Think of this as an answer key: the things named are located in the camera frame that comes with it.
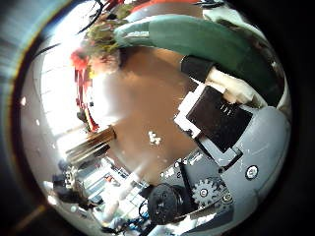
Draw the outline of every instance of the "black gear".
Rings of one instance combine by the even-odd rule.
[[[206,207],[212,204],[220,196],[220,191],[218,191],[217,186],[209,179],[205,179],[204,181],[200,180],[198,184],[195,184],[192,192],[192,197],[199,207]]]

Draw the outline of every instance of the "cable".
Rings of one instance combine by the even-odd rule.
[[[80,34],[81,32],[87,30],[87,29],[88,29],[91,25],[93,25],[93,24],[97,21],[97,19],[99,18],[100,14],[101,14],[101,12],[102,12],[102,10],[103,10],[103,8],[104,8],[104,4],[102,4],[102,3],[100,2],[100,0],[95,0],[95,1],[96,1],[96,3],[99,5],[99,9],[96,11],[96,16],[94,17],[94,19],[93,19],[91,22],[89,22],[84,28],[80,29],[75,35],[78,35],[78,34]],[[62,44],[61,42],[58,42],[58,43],[56,43],[56,44],[53,44],[53,45],[51,45],[51,46],[47,46],[47,47],[45,47],[45,48],[39,50],[37,53],[34,54],[34,56],[33,56],[33,58],[32,58],[31,60],[35,59],[35,58],[36,58],[37,56],[39,56],[41,53],[46,52],[46,51],[48,51],[48,50],[50,50],[50,49],[52,49],[52,48],[55,48],[55,47],[57,47],[57,46],[59,46],[59,45],[61,45],[61,44]]]

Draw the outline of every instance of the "gear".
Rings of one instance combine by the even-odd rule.
[[[217,186],[209,179],[204,181],[200,180],[198,184],[195,184],[195,188],[193,188],[192,191],[192,197],[199,207],[205,207],[212,204],[220,195],[220,191],[217,190]]]

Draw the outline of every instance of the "red object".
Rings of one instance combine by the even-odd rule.
[[[155,5],[156,3],[168,3],[168,2],[184,2],[184,3],[196,3],[198,0],[151,0],[135,7],[131,12],[136,12],[144,7]]]

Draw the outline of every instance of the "screw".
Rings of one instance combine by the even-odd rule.
[[[223,196],[223,200],[224,200],[225,202],[229,202],[229,201],[231,201],[231,199],[232,199],[232,195],[231,195],[230,193],[226,193],[226,194]]]
[[[200,191],[200,196],[203,197],[203,198],[206,197],[207,194],[208,194],[208,190],[206,190],[206,189],[202,189],[202,190]]]
[[[249,180],[255,179],[258,175],[258,167],[256,165],[249,166],[246,171],[246,178]]]

